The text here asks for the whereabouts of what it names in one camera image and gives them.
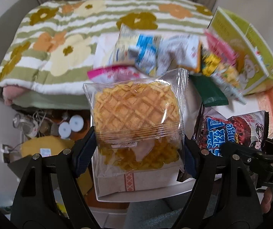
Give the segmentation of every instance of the white disc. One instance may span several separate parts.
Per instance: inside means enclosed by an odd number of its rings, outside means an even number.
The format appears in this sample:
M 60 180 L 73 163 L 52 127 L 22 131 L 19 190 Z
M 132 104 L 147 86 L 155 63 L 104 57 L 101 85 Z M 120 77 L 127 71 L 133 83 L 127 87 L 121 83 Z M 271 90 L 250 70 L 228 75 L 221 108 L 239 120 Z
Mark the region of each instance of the white disc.
M 70 119 L 72 131 L 80 131 L 83 128 L 83 118 L 80 115 L 74 115 Z
M 71 127 L 69 125 L 69 123 L 67 122 L 62 122 L 59 126 L 59 134 L 61 136 L 62 139 L 66 139 L 71 135 Z

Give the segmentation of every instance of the white label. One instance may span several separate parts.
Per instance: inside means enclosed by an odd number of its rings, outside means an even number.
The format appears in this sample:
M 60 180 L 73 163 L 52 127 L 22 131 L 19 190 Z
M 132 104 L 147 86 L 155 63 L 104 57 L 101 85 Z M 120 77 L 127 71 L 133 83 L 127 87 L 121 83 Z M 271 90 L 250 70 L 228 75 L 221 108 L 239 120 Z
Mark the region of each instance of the white label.
M 125 144 L 111 145 L 112 148 L 130 148 L 130 147 L 136 147 L 136 146 L 137 146 L 136 141 L 132 141 L 132 142 L 125 143 Z
M 42 157 L 49 157 L 51 156 L 51 150 L 49 148 L 40 148 L 40 154 Z

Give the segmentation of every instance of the snack package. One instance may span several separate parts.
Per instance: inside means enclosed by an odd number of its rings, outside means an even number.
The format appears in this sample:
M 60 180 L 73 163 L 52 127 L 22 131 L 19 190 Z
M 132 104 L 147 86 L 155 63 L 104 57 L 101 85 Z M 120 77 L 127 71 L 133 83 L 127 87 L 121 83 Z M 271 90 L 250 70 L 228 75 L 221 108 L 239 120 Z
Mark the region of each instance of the snack package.
M 198 35 L 178 35 L 161 41 L 157 55 L 157 75 L 167 71 L 175 60 L 178 68 L 200 71 L 201 43 Z
M 94 83 L 112 84 L 128 80 L 147 78 L 133 66 L 108 66 L 93 69 L 87 72 L 87 76 Z
M 201 96 L 203 106 L 224 106 L 229 105 L 229 101 L 217 85 L 204 75 L 190 75 L 195 88 Z
M 202 49 L 202 73 L 210 77 L 227 98 L 233 98 L 246 104 L 235 67 L 222 62 L 221 58 L 206 49 Z
M 209 50 L 220 57 L 223 62 L 229 63 L 231 66 L 236 66 L 238 54 L 230 47 L 230 45 L 221 39 L 217 34 L 205 31 L 208 41 Z
M 97 177 L 184 163 L 181 109 L 187 70 L 159 78 L 115 83 L 85 83 L 98 143 Z
M 157 49 L 161 36 L 137 33 L 122 24 L 118 41 L 107 65 L 135 65 L 151 77 L 157 75 Z
M 227 141 L 257 150 L 263 148 L 264 141 L 268 137 L 268 112 L 262 110 L 226 119 L 212 108 L 201 109 L 203 112 L 202 115 L 199 113 L 195 127 L 196 142 L 201 149 L 207 149 L 214 155 L 221 156 L 219 148 Z

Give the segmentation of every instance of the oreo-style crunch snack bag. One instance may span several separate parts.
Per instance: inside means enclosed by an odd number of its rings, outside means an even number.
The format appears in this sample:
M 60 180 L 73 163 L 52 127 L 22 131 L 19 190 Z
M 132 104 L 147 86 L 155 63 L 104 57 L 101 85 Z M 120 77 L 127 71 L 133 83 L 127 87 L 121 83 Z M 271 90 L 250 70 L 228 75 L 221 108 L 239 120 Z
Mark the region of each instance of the oreo-style crunch snack bag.
M 196 142 L 201 149 L 207 149 L 221 156 L 220 146 L 232 141 L 246 147 L 261 150 L 268 137 L 269 113 L 262 110 L 226 119 L 212 108 L 200 108 L 196 123 Z

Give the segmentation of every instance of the cartoon character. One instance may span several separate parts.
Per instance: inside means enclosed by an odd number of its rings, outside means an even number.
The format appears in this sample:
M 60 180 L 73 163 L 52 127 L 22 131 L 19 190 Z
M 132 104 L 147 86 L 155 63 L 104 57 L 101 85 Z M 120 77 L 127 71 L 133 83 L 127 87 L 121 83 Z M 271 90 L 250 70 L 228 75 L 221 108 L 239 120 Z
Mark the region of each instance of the cartoon character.
M 250 147 L 259 150 L 261 148 L 262 139 L 263 139 L 263 136 L 264 136 L 264 127 L 262 125 L 260 125 L 260 124 L 256 124 L 255 125 L 255 131 L 258 134 L 258 141 L 252 142 Z
M 253 78 L 257 72 L 258 66 L 251 61 L 249 55 L 246 55 L 244 58 L 244 70 L 239 75 L 239 82 L 242 89 L 246 88 L 249 79 Z

